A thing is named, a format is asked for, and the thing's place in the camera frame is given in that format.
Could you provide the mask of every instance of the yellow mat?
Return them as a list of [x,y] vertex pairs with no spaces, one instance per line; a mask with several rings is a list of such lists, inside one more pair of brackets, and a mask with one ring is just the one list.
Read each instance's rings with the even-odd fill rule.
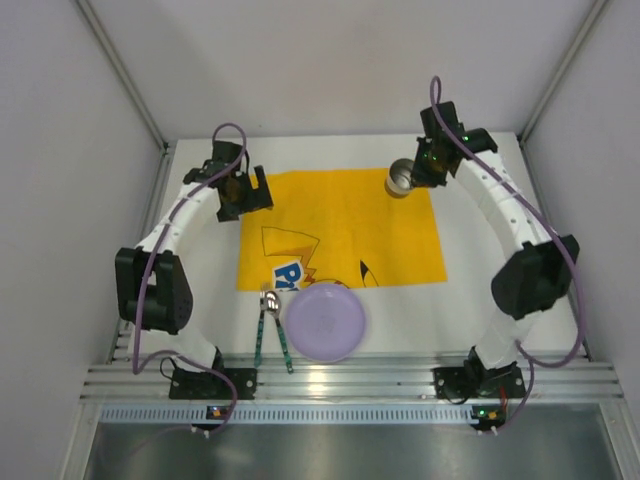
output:
[[238,290],[268,280],[281,290],[446,281],[427,190],[391,198],[386,176],[387,169],[269,175],[275,206],[242,217]]

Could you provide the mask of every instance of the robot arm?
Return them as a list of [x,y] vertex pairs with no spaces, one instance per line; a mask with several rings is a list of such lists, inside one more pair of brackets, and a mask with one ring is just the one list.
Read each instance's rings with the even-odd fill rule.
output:
[[[425,137],[418,138],[415,160],[396,160],[389,169],[387,191],[405,196],[413,188],[445,186],[453,177],[467,191],[496,233],[506,263],[491,282],[498,307],[489,329],[470,351],[463,367],[434,371],[440,398],[491,396],[509,381],[521,380],[516,366],[516,341],[529,333],[536,312],[548,310],[566,295],[570,272],[547,232],[514,198],[504,183],[519,193],[507,173],[497,145],[484,129],[466,131],[458,121],[452,102],[438,105],[447,126],[473,153],[501,177],[498,181],[476,162],[465,158],[437,122],[433,109],[420,113]],[[579,246],[573,236],[561,237],[572,258]],[[523,389],[509,389],[510,397],[522,396]]]
[[[135,248],[122,248],[116,255],[120,317],[135,323],[143,272],[151,252],[163,236],[145,296],[142,328],[148,330],[163,349],[178,352],[206,366],[213,366],[218,349],[196,326],[189,324],[193,296],[181,258],[188,254],[193,240],[214,214],[223,222],[273,206],[262,167],[254,168],[258,180],[255,189],[248,173],[240,172],[238,166],[228,176],[197,190],[229,166],[240,155],[241,148],[231,142],[215,141],[212,158],[201,168],[187,173],[176,200],[152,232]],[[188,364],[181,364],[181,367],[198,371]]]

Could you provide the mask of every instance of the purple bowl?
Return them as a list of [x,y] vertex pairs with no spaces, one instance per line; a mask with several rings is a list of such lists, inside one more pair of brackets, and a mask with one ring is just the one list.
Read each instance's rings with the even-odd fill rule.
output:
[[287,340],[305,357],[333,363],[358,347],[367,325],[364,308],[349,289],[311,285],[297,293],[285,315]]

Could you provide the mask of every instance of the purple cable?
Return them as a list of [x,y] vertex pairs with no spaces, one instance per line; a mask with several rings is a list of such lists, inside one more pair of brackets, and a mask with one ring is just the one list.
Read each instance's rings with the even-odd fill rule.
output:
[[134,375],[140,374],[142,372],[142,370],[144,370],[144,368],[148,365],[148,363],[151,360],[153,360],[154,358],[157,358],[159,356],[175,355],[175,356],[177,356],[178,359],[180,359],[181,361],[183,361],[187,365],[191,365],[194,368],[197,368],[197,369],[202,370],[204,372],[210,373],[210,374],[214,375],[215,377],[218,377],[220,380],[222,380],[224,383],[226,383],[229,386],[229,388],[231,389],[231,397],[232,397],[231,398],[231,404],[229,405],[229,413],[225,417],[224,421],[218,426],[218,428],[213,430],[211,433],[219,433],[220,431],[222,431],[226,427],[227,423],[231,419],[231,415],[233,414],[233,411],[235,410],[236,404],[238,402],[238,391],[236,390],[236,387],[233,384],[233,382],[231,382],[231,380],[229,380],[229,378],[226,375],[224,375],[224,374],[222,374],[220,372],[217,372],[217,371],[213,370],[212,368],[206,367],[204,365],[200,365],[200,364],[194,362],[193,360],[190,360],[190,359],[180,355],[178,352],[173,351],[173,350],[160,350],[158,352],[154,352],[154,353],[150,354],[149,356],[147,356],[147,358],[144,359],[142,364],[139,365],[138,362],[140,360],[140,333],[142,331],[142,314],[143,314],[143,310],[144,310],[144,300],[145,300],[145,297],[146,297],[146,294],[147,294],[147,287],[149,285],[149,278],[151,277],[151,270],[153,269],[153,263],[154,263],[154,261],[156,259],[156,256],[158,255],[158,251],[160,250],[160,247],[162,246],[162,243],[164,242],[164,239],[167,236],[167,232],[169,231],[169,228],[171,227],[171,222],[176,217],[176,215],[178,214],[180,209],[183,207],[183,205],[185,203],[187,203],[188,199],[192,198],[193,195],[198,193],[203,188],[207,188],[209,185],[211,185],[216,180],[218,180],[218,179],[224,177],[225,175],[228,175],[229,173],[231,173],[231,171],[240,164],[240,162],[242,161],[242,157],[244,157],[244,155],[245,155],[245,153],[247,151],[247,135],[244,132],[244,130],[240,126],[236,125],[235,123],[223,123],[222,125],[218,126],[218,128],[216,128],[215,131],[213,132],[212,141],[215,141],[215,139],[216,139],[218,133],[220,132],[220,130],[222,130],[225,127],[235,128],[240,133],[240,136],[242,137],[242,149],[240,150],[240,153],[238,154],[238,158],[236,158],[233,161],[233,163],[231,163],[228,167],[224,168],[220,172],[216,173],[213,177],[211,177],[206,182],[201,183],[200,185],[195,187],[193,190],[191,190],[187,194],[186,197],[182,198],[176,204],[176,206],[173,208],[173,210],[171,210],[171,213],[169,213],[168,222],[162,228],[162,232],[160,233],[160,236],[158,237],[158,240],[156,241],[156,244],[153,246],[153,249],[151,250],[151,253],[149,254],[149,259],[147,260],[147,265],[145,266],[144,273],[142,275],[142,282],[140,284],[140,292],[138,293],[138,304],[136,306],[135,336],[134,336],[134,339],[133,339],[133,342],[134,342],[133,343],[133,373],[134,373]]
[[533,215],[533,217],[538,221],[538,223],[542,226],[542,228],[545,229],[545,231],[547,232],[549,237],[551,237],[551,241],[558,248],[558,250],[560,251],[560,254],[562,255],[562,258],[564,259],[565,263],[567,264],[567,267],[569,268],[569,272],[571,273],[571,277],[573,278],[573,282],[574,282],[575,287],[576,287],[576,297],[577,297],[576,298],[577,299],[576,303],[577,303],[577,310],[578,310],[577,311],[577,315],[576,315],[577,316],[577,324],[578,324],[578,333],[576,335],[576,341],[573,344],[573,347],[571,347],[571,350],[569,351],[569,353],[567,353],[567,355],[562,360],[559,360],[557,362],[543,362],[543,361],[538,360],[537,358],[533,357],[529,353],[527,353],[524,350],[524,348],[522,348],[522,344],[520,343],[520,341],[516,340],[516,346],[518,347],[518,351],[529,362],[531,362],[531,363],[533,363],[535,365],[538,365],[540,367],[545,367],[545,368],[561,368],[561,367],[564,367],[571,360],[573,360],[573,358],[577,355],[578,350],[580,350],[580,346],[582,345],[582,342],[584,341],[584,337],[585,337],[585,333],[586,333],[585,332],[586,331],[586,325],[585,325],[585,319],[584,319],[584,311],[585,311],[585,308],[584,308],[584,291],[582,289],[582,282],[580,280],[580,276],[578,275],[578,270],[576,268],[576,264],[573,261],[573,258],[571,257],[571,254],[569,253],[569,251],[563,245],[562,241],[560,240],[560,238],[558,237],[556,232],[554,232],[554,230],[551,227],[551,225],[549,225],[549,223],[547,223],[547,221],[544,219],[542,214],[540,212],[538,212],[536,210],[536,208],[527,201],[526,198],[524,198],[522,195],[520,195],[520,193],[518,193],[518,191],[516,189],[514,189],[508,183],[503,182],[503,178],[498,173],[496,173],[491,167],[489,167],[489,165],[487,165],[485,162],[483,162],[471,150],[469,150],[467,148],[467,146],[460,139],[458,139],[458,137],[456,137],[456,134],[453,133],[453,131],[445,123],[445,121],[442,118],[442,115],[440,115],[440,111],[438,110],[438,106],[437,106],[438,103],[440,103],[441,92],[442,92],[442,83],[440,82],[440,77],[438,77],[436,75],[431,79],[431,85],[429,86],[429,97],[431,99],[431,108],[433,109],[433,114],[435,115],[436,120],[440,124],[440,127],[442,128],[442,130],[444,130],[444,132],[447,134],[447,136],[451,139],[451,141],[460,150],[462,150],[468,157],[470,157],[478,165],[480,165],[480,167],[485,172],[487,172],[487,174],[489,174],[494,180],[496,180],[497,182],[500,182],[501,185],[504,187],[504,189],[507,192],[509,192],[516,200],[518,200],[518,202],[520,202],[520,204],[522,206],[524,206],[527,210],[529,210],[531,215]]

